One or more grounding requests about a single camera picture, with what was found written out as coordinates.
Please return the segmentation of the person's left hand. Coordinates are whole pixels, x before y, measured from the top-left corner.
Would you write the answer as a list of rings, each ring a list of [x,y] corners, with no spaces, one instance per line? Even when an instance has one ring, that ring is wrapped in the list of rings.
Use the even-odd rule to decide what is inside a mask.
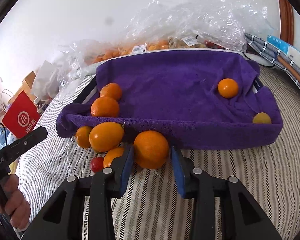
[[[31,208],[23,193],[18,189],[19,177],[10,174],[3,185],[5,193],[9,194],[7,203],[0,204],[0,213],[10,217],[10,224],[18,229],[25,229],[30,218]]]

